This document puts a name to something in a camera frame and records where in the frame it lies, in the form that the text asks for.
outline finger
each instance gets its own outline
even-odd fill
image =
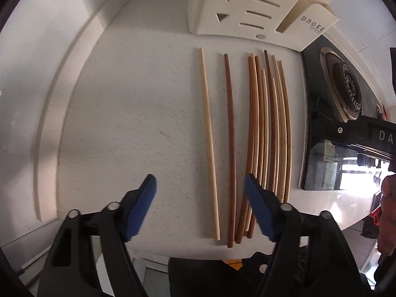
[[[396,174],[388,175],[381,184],[381,191],[384,196],[391,196],[392,188],[396,188]]]
[[[394,248],[389,247],[386,242],[383,240],[381,234],[378,235],[378,243],[377,243],[378,251],[387,256],[392,255]]]
[[[396,198],[383,196],[381,198],[381,210],[387,219],[396,221]]]
[[[394,249],[396,247],[396,222],[382,215],[379,219],[379,237],[383,246]]]

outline white countertop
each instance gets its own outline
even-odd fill
[[[285,67],[293,140],[290,203],[332,212],[342,229],[366,216],[373,192],[304,191],[306,101],[300,54],[266,43],[189,32],[187,0],[131,0],[104,32],[74,91],[59,158],[58,212],[98,211],[152,173],[157,195],[131,249],[196,259],[250,257],[273,244],[253,239],[226,247],[228,118],[223,54],[234,91],[238,202],[246,165],[249,53],[267,49]],[[205,50],[221,241],[213,239],[198,48]]]

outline chopstick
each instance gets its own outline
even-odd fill
[[[290,179],[292,175],[292,127],[290,123],[290,109],[288,91],[286,89],[285,73],[283,71],[282,61],[279,60],[279,72],[282,82],[283,99],[285,102],[285,114],[286,114],[286,135],[287,135],[287,147],[288,153],[286,156],[286,181],[285,181],[285,196],[283,202],[289,201],[290,194]]]
[[[258,96],[259,96],[259,159],[258,159],[258,167],[257,167],[257,181],[259,184],[262,184],[263,178],[263,160],[264,160],[264,142],[265,142],[265,115],[264,115],[264,94],[263,94],[263,77],[260,68],[259,57],[256,56],[254,58],[256,64],[256,72],[257,72],[257,85],[258,85]],[[251,219],[249,220],[249,228],[247,232],[248,239],[253,237],[254,228],[256,225],[256,218],[254,215],[251,215]]]
[[[224,55],[225,78],[227,84],[227,103],[228,103],[228,138],[230,144],[230,202],[228,210],[228,235],[227,247],[232,248],[235,236],[235,217],[236,217],[236,159],[235,159],[235,127],[234,127],[234,104],[232,100],[232,84],[230,63],[228,55]]]
[[[257,173],[259,169],[259,144],[260,144],[260,125],[259,125],[259,86],[258,86],[258,76],[256,61],[254,54],[251,54],[252,64],[253,64],[253,90],[254,90],[254,144],[253,144],[253,169],[252,173],[254,177],[257,178]],[[245,221],[245,231],[249,230],[250,219],[251,219],[252,209],[249,204],[247,210],[247,216]]]
[[[276,195],[278,186],[278,161],[279,161],[279,120],[278,120],[278,101],[275,88],[275,80],[271,75],[271,67],[267,50],[264,50],[265,62],[267,65],[267,75],[269,81],[269,99],[271,106],[271,166],[269,190]]]
[[[286,110],[284,94],[282,90],[282,82],[279,74],[278,63],[275,56],[272,56],[275,67],[276,77],[276,94],[278,96],[278,109],[279,109],[279,177],[278,177],[278,193],[277,197],[279,202],[283,202],[285,196],[285,184],[286,184],[286,160],[288,154],[287,144],[287,131],[286,131]]]
[[[203,111],[205,116],[208,161],[209,161],[208,163],[210,169],[211,187],[213,194],[213,216],[215,223],[215,239],[220,240],[219,206],[217,202],[215,154],[213,150],[212,123],[210,119],[209,91],[207,89],[206,66],[205,66],[205,57],[203,55],[203,49],[200,48],[199,51],[200,51],[199,54],[201,59],[201,83],[202,83],[202,93],[203,93]]]
[[[253,170],[253,143],[254,143],[254,90],[253,90],[253,60],[249,57],[249,137],[247,140],[246,174]],[[245,192],[242,195],[241,211],[239,214],[238,228],[235,242],[240,244],[245,230],[249,202]]]

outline white wall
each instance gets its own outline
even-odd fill
[[[0,246],[40,227],[33,159],[48,89],[106,0],[21,0],[0,33]]]
[[[396,22],[382,0],[333,0],[339,21],[334,27],[359,52],[383,90],[389,107],[396,106],[390,47],[396,47]]]

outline burner cap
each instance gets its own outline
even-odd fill
[[[362,93],[355,75],[344,62],[336,63],[333,67],[334,84],[348,107],[353,111],[362,108]]]

